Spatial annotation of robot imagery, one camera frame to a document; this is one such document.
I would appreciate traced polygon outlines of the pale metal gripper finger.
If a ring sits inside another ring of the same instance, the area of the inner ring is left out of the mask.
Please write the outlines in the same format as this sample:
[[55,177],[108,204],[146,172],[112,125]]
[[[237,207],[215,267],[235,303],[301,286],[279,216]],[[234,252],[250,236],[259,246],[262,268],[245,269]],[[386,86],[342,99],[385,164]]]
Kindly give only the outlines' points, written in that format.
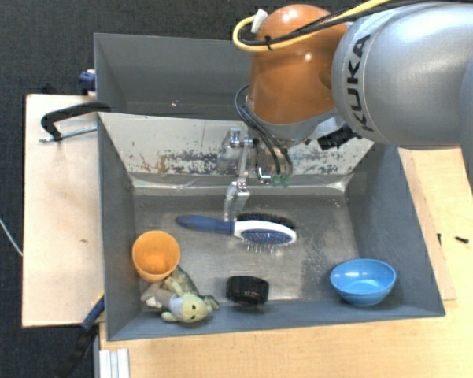
[[230,128],[217,154],[217,168],[222,171],[246,172],[253,140],[248,128]]
[[232,182],[224,196],[224,221],[235,221],[237,215],[243,210],[248,198],[249,190],[246,186],[246,182]]

